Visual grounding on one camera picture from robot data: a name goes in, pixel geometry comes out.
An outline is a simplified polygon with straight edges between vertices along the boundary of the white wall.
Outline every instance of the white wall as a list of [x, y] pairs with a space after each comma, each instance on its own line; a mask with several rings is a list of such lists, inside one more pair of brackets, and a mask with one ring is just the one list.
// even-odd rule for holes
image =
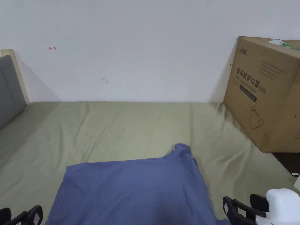
[[31, 102], [222, 102], [238, 36], [300, 39], [299, 0], [2, 0], [0, 9], [0, 48], [16, 51]]

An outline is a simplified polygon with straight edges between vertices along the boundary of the fabric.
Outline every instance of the fabric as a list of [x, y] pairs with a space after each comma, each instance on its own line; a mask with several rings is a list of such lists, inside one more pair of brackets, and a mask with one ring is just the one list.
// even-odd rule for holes
[[216, 103], [33, 103], [0, 130], [0, 208], [12, 217], [39, 204], [48, 218], [66, 167], [159, 158], [191, 146], [218, 219], [222, 199], [250, 205], [269, 189], [297, 191], [272, 154], [262, 153], [225, 105]]
[[46, 225], [227, 224], [212, 210], [191, 149], [162, 158], [69, 166]]
[[18, 76], [9, 55], [0, 57], [0, 129], [26, 107]]

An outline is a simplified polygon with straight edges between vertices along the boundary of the wrinkle in sheet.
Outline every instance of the wrinkle in sheet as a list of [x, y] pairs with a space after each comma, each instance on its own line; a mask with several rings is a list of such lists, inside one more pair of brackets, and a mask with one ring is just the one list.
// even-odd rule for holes
[[83, 124], [86, 122], [87, 117], [90, 114], [90, 105], [89, 105], [89, 102], [86, 102], [86, 107], [85, 108], [86, 108], [86, 113], [85, 113], [85, 115], [84, 115], [84, 117], [83, 117], [83, 119], [82, 119], [82, 121], [81, 121], [78, 129], [77, 129], [75, 137], [74, 137], [75, 145], [77, 145], [78, 135], [79, 135], [79, 133], [82, 130]]
[[150, 138], [149, 138], [149, 141], [148, 141], [148, 147], [147, 147], [146, 152], [144, 154], [144, 158], [146, 158], [148, 150], [149, 150], [149, 148], [151, 146], [152, 138], [153, 138], [153, 131], [154, 131], [154, 128], [157, 126], [157, 124], [159, 124], [159, 120], [161, 118], [161, 112], [162, 112], [162, 110], [163, 110], [162, 105], [160, 105], [160, 110], [159, 110], [159, 114], [158, 114], [158, 117], [157, 117], [156, 124], [155, 125], [153, 123], [151, 124], [152, 125], [151, 134], [150, 134]]

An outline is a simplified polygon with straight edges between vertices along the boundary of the bed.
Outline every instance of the bed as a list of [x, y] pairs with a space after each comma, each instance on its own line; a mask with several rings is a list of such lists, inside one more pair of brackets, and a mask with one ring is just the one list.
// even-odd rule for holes
[[[0, 130], [0, 208], [13, 216], [41, 205], [45, 223], [66, 166], [162, 157], [176, 143], [191, 146], [219, 219], [226, 218], [224, 196], [249, 204], [252, 193], [296, 191], [296, 178], [252, 143], [222, 103], [28, 103], [14, 53], [7, 53], [1, 85], [14, 110]], [[16, 89], [23, 93], [17, 103]], [[0, 99], [3, 113], [7, 99]]]

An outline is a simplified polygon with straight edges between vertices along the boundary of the cardboard box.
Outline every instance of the cardboard box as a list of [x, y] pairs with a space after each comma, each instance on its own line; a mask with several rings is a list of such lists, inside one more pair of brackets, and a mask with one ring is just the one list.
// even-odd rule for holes
[[239, 37], [224, 103], [262, 152], [300, 152], [300, 40]]

